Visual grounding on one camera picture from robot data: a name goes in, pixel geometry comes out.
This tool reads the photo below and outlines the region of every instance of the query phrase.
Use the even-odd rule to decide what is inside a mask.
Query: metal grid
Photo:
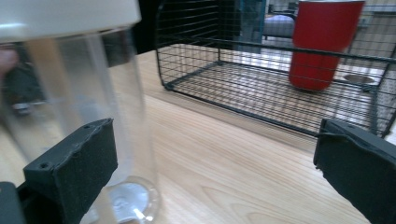
[[[235,10],[238,1],[165,1],[157,25],[163,85],[301,133],[316,134],[322,119],[339,119],[384,137],[396,111],[396,13],[371,2],[364,7],[351,45],[344,52],[329,52],[297,49],[292,36],[265,36],[263,29],[259,40],[255,35],[244,39],[240,19],[246,15]],[[273,14],[274,7],[262,17]],[[249,22],[265,24],[257,20],[260,13],[256,15]],[[307,60],[317,55],[340,58],[329,88],[307,91],[290,84],[296,52],[306,54]],[[321,63],[315,66],[327,69]]]

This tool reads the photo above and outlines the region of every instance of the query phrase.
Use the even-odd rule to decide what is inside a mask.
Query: transparent container
[[[81,223],[150,223],[159,208],[129,28],[7,44],[20,62],[4,80],[4,121],[28,161],[86,123],[114,119],[119,167]]]

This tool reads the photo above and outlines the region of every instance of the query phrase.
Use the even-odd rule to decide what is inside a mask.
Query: wooden table
[[[157,223],[368,223],[312,162],[316,139],[165,91],[138,56],[158,168]],[[25,164],[0,130],[0,181]]]

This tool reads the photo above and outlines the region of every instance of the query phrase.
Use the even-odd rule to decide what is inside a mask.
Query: red plastic cup
[[[342,52],[352,41],[364,1],[300,1],[293,44],[300,49]],[[322,91],[330,86],[338,57],[294,52],[290,83]]]

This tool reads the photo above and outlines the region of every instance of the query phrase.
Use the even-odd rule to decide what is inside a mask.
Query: black wire rack
[[[367,1],[347,47],[328,50],[295,47],[301,3],[272,2],[164,1],[156,29],[164,87],[301,133],[314,135],[322,119],[338,119],[389,134],[396,116],[396,3]],[[293,59],[298,54],[302,61]],[[294,77],[296,67],[318,75]],[[303,83],[297,87],[290,83],[296,77]]]

